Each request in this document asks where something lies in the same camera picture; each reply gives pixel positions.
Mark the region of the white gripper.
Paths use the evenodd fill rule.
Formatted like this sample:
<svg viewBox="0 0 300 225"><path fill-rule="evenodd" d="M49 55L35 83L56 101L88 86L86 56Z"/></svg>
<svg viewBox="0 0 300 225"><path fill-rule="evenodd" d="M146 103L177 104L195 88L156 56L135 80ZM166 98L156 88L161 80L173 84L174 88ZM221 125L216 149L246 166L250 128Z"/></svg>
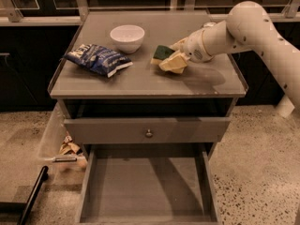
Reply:
<svg viewBox="0 0 300 225"><path fill-rule="evenodd" d="M163 60L158 65L159 68L163 71L182 74L188 65L188 60L194 63L210 61L213 56L204 48L203 32L204 30L200 29L172 44L170 48L177 52Z"/></svg>

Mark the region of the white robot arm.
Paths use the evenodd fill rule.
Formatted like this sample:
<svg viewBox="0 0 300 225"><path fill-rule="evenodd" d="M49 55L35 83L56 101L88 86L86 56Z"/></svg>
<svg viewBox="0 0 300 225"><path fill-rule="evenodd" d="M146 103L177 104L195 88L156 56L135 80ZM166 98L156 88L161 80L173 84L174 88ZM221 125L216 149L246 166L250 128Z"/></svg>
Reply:
<svg viewBox="0 0 300 225"><path fill-rule="evenodd" d="M254 51L284 91L284 105L300 105L300 51L284 39L264 8L251 1L234 6L227 18L204 26L176 43L158 63L164 71L180 73L189 62L210 61L221 53Z"/></svg>

